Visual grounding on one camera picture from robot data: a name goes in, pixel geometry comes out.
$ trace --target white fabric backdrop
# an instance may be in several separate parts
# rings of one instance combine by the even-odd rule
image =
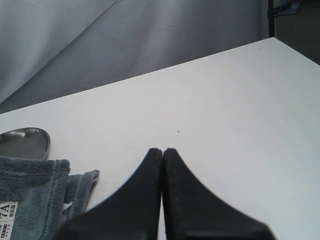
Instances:
[[[267,5],[267,0],[0,0],[0,103],[11,95],[0,112],[266,38]]]

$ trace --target white table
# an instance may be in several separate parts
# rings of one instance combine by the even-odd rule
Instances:
[[[279,240],[320,238],[320,66],[275,38],[0,115],[0,132],[23,127],[72,173],[101,171],[90,208],[172,147]]]

